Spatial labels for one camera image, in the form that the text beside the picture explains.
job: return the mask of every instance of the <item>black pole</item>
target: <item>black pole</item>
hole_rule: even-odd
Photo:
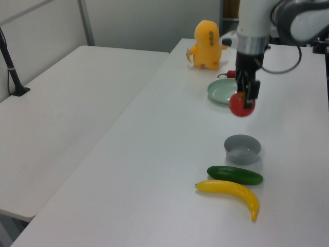
[[[7,64],[11,78],[15,84],[15,92],[13,92],[12,95],[22,96],[25,93],[27,93],[28,91],[30,91],[30,89],[27,87],[23,87],[20,82],[19,76],[16,72],[14,64],[12,63],[11,57],[9,55],[9,52],[7,49],[7,43],[6,43],[5,37],[4,37],[1,29],[0,29],[0,49],[1,49],[2,55],[4,56],[4,59]]]

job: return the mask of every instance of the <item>red chili pepper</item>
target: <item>red chili pepper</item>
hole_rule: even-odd
[[[227,71],[227,73],[218,75],[217,78],[219,78],[220,76],[227,76],[227,78],[235,78],[235,70],[229,70]]]

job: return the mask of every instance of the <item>small bowl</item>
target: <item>small bowl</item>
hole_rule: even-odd
[[[261,151],[261,144],[249,135],[233,135],[224,142],[226,158],[237,165],[254,163]]]

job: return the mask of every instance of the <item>white wall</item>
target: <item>white wall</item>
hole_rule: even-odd
[[[77,0],[53,0],[1,28],[23,85],[87,44]],[[7,97],[7,66],[0,55],[0,102]]]
[[[166,51],[194,38],[203,20],[219,24],[221,0],[81,0],[95,45]]]

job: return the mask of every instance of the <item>toy banana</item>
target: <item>toy banana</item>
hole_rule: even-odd
[[[257,219],[259,209],[257,197],[245,186],[229,181],[205,180],[197,183],[195,188],[203,192],[224,193],[239,197],[249,206],[251,219],[253,221]]]

